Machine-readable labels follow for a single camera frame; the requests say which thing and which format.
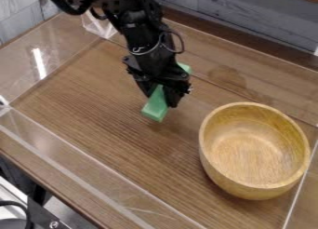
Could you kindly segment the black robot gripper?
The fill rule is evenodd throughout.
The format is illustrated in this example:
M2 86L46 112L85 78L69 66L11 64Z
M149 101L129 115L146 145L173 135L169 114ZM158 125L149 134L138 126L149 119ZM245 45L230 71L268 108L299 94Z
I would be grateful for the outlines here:
M142 92L150 97L162 84L168 105L177 108L190 91L190 76L177 61L184 50L174 43L156 43L129 46L129 51L124 63Z

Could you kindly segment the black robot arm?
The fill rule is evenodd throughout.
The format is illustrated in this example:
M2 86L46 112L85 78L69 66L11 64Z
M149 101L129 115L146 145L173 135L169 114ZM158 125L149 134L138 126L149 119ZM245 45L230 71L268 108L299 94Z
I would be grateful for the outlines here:
M190 92L189 73L177 56L186 51L182 36L164 21L165 13L157 0L51 0L69 15L90 13L107 20L124 35L130 55L124 58L128 72L149 96L164 88L169 107L178 106Z

